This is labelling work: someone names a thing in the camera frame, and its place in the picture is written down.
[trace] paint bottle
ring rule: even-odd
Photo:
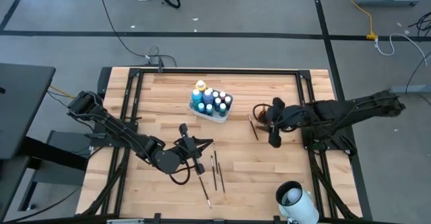
[[[225,103],[221,103],[221,104],[220,104],[220,109],[219,109],[219,111],[218,111],[218,114],[219,114],[221,117],[225,117],[225,116],[226,116],[226,105],[225,105]]]
[[[197,111],[199,111],[199,113],[204,114],[205,113],[205,104],[204,103],[199,103],[197,105]]]
[[[213,92],[213,98],[214,98],[214,101],[218,98],[218,92],[217,91]]]
[[[211,105],[211,104],[208,104],[207,105],[207,115],[208,116],[213,116],[213,105]]]
[[[210,92],[209,89],[205,90],[205,93],[203,93],[202,100],[205,105],[213,104],[213,101],[214,101],[213,94]]]
[[[226,104],[226,109],[229,110],[230,109],[230,103],[232,103],[232,98],[230,96],[226,96],[224,98],[224,103]]]
[[[199,103],[202,103],[202,93],[199,90],[194,89],[191,93],[191,100],[195,110],[198,110]]]
[[[214,100],[214,110],[216,112],[218,112],[218,110],[220,109],[220,104],[222,103],[222,100],[220,98],[216,98]]]
[[[195,87],[197,90],[203,93],[207,89],[207,84],[203,80],[199,80]]]
[[[220,99],[222,100],[222,102],[224,102],[224,98],[226,97],[226,93],[224,93],[223,91],[220,92],[220,94],[218,94]]]

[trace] white tray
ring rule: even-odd
[[[232,107],[234,105],[234,96],[231,94],[228,94],[228,93],[226,93],[226,96],[230,96],[232,101],[230,102],[229,110],[226,110],[225,116],[220,116],[220,114],[218,112],[216,112],[216,110],[213,110],[213,116],[208,116],[207,114],[202,114],[202,113],[198,112],[197,110],[195,110],[195,107],[193,106],[192,100],[190,100],[190,102],[189,102],[189,108],[193,112],[193,114],[195,114],[197,116],[200,116],[200,117],[208,119],[208,120],[212,120],[216,123],[224,123],[228,119],[229,112],[232,110]]]

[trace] wooden table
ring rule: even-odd
[[[128,67],[115,67],[110,74],[104,107],[115,117],[120,115],[128,72]],[[333,99],[328,71],[310,70],[310,73],[316,100]],[[191,90],[199,79],[209,87],[234,96],[234,105],[224,124],[197,117],[188,109]],[[214,188],[210,162],[212,147],[204,151],[201,158],[206,169],[203,181],[212,209],[208,207],[199,179],[193,172],[188,184],[178,186],[166,174],[132,153],[121,217],[152,218],[154,213],[161,213],[162,218],[173,219],[272,220],[274,215],[280,215],[275,191],[281,184],[295,180],[312,192],[310,165],[307,152],[302,147],[300,130],[283,133],[279,149],[267,142],[267,134],[263,131],[257,130],[259,141],[253,134],[246,115],[251,114],[256,104],[270,104],[273,97],[280,97],[286,105],[299,104],[295,78],[289,75],[145,73],[137,114],[142,117],[138,120],[138,133],[156,136],[166,142],[166,148],[170,148],[172,142],[180,137],[179,124],[186,123],[190,136],[213,138],[223,169],[226,200],[219,176],[218,191]],[[91,158],[77,213],[87,209],[105,185],[111,154],[112,149],[105,148]],[[327,151],[327,159],[334,189],[352,212],[361,216],[347,155],[341,151]],[[175,177],[183,180],[185,173]],[[111,194],[111,212],[116,189],[114,187]],[[322,186],[321,190],[325,213],[329,216],[326,192]]]

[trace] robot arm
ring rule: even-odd
[[[164,150],[165,143],[157,137],[138,135],[125,123],[108,113],[102,105],[102,99],[92,92],[81,91],[68,105],[69,113],[76,120],[94,121],[105,127],[114,139],[126,142],[136,156],[165,174],[174,174],[180,164],[193,159],[197,174],[205,169],[199,163],[202,151],[213,143],[212,139],[196,139],[187,134],[186,124],[179,127],[181,138],[175,141],[175,147]]]
[[[305,104],[305,106],[288,106],[279,98],[273,99],[273,105],[262,111],[255,118],[269,133],[269,143],[280,147],[279,131],[292,132],[297,128],[307,128],[313,132],[315,141],[328,141],[340,129],[373,116],[398,116],[405,109],[395,94],[388,91],[371,96],[347,101],[322,100]]]

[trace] gray floor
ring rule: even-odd
[[[106,0],[118,31],[130,32],[275,32],[320,34],[313,0],[181,0],[178,11],[160,2]],[[365,35],[367,17],[348,0],[321,0],[330,34]],[[374,30],[380,35],[409,30],[408,24],[427,13],[431,0],[416,7],[372,8]],[[0,18],[13,0],[0,0]],[[109,32],[100,0],[22,0],[6,30]],[[328,69],[322,40],[267,38],[125,38],[135,52],[151,46],[176,58],[181,67],[263,67]],[[402,85],[421,56],[408,42],[396,42],[392,57],[380,55],[373,42],[332,41],[346,98],[356,98]],[[381,42],[390,50],[388,42]],[[420,43],[425,52],[431,42]],[[0,61],[50,65],[57,68],[53,85],[77,94],[95,90],[100,68],[144,64],[111,37],[0,36]],[[430,83],[430,66],[421,67],[413,83]],[[354,126],[363,175],[374,220],[427,223],[431,206],[430,108],[416,96],[402,97],[407,110],[398,118],[379,118]],[[65,115],[65,109],[45,98],[29,135],[45,141],[50,130],[85,132]],[[7,219],[18,213],[23,181]],[[41,184],[32,199],[40,210],[77,186]],[[57,208],[34,219],[71,216],[79,192]]]

